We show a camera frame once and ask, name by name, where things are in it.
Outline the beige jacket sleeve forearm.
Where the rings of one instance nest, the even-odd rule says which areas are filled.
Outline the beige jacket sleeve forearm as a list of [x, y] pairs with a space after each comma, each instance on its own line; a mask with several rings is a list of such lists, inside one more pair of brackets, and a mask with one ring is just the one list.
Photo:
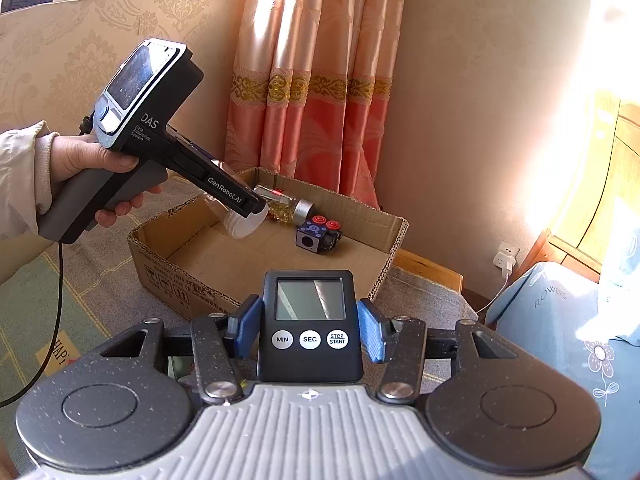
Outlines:
[[1, 239], [37, 232], [52, 203], [51, 151], [58, 136], [46, 122], [1, 135]]

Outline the person's left hand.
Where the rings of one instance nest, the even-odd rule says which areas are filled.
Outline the person's left hand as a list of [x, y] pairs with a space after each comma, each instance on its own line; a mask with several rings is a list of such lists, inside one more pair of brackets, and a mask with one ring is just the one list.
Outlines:
[[[133, 170], [138, 161], [137, 157], [109, 151], [88, 138], [56, 136], [51, 145], [50, 158], [52, 196], [60, 192], [67, 180], [84, 169], [105, 169], [116, 174], [124, 174]], [[118, 203], [113, 211], [98, 210], [94, 220], [100, 226], [109, 228], [116, 223], [118, 217], [130, 214], [134, 208], [141, 208], [142, 204], [143, 194], [138, 194], [130, 200]]]

